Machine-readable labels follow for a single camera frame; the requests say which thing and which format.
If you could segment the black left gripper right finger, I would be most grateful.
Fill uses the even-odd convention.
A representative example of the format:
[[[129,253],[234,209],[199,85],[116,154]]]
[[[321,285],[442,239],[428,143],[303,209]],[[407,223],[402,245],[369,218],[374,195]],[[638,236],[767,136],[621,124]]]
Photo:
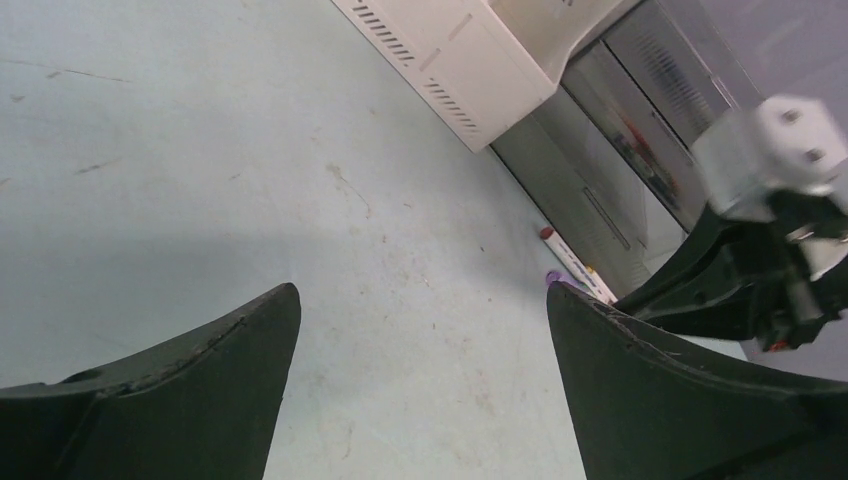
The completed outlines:
[[[843,479],[847,386],[739,360],[562,283],[547,315],[590,479]]]

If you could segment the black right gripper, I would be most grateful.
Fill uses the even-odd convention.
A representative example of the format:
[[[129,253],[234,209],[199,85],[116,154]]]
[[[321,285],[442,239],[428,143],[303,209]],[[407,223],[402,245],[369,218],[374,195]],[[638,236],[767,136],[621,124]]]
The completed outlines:
[[[847,306],[847,280],[838,278],[847,275],[847,208],[832,194],[790,190],[766,204],[771,225],[706,206],[672,257],[614,307],[678,335],[757,335],[763,352],[812,343]]]

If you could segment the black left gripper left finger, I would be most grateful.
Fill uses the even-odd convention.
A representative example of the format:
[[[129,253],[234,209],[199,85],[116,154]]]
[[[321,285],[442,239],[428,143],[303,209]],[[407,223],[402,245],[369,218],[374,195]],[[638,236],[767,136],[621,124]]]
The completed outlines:
[[[1,392],[5,479],[260,479],[301,324],[281,284],[55,384]]]

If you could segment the dark red cap marker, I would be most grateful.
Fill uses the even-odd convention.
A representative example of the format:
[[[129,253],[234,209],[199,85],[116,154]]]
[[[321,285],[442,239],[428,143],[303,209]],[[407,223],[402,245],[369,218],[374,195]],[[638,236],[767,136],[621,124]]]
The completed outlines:
[[[586,272],[586,266],[557,233],[557,231],[550,226],[546,226],[540,230],[539,236],[563,265],[563,271],[568,271],[577,280],[583,283],[584,288],[581,290],[586,293],[593,294],[594,289],[591,278]]]

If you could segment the purple cap marker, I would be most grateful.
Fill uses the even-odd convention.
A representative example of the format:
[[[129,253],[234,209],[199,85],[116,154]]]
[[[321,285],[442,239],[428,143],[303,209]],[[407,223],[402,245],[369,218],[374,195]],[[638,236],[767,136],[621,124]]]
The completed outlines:
[[[577,280],[571,273],[568,271],[559,271],[559,270],[551,270],[548,271],[545,276],[545,282],[547,286],[551,286],[554,283],[563,283],[571,285],[578,289],[583,289],[584,285],[582,282]]]

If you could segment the clear grey drawer box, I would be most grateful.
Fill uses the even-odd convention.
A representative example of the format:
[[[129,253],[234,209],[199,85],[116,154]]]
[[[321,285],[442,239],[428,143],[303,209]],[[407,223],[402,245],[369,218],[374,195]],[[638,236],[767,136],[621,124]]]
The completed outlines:
[[[553,95],[492,147],[624,297],[674,254],[706,204],[694,141],[760,97],[704,2],[628,1],[578,44]]]

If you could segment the white file organizer rack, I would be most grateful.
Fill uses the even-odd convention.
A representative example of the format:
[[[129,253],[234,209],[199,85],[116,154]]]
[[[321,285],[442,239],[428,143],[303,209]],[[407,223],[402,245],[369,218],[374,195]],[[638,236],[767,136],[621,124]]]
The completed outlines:
[[[478,152],[557,90],[627,0],[334,0],[466,147]]]

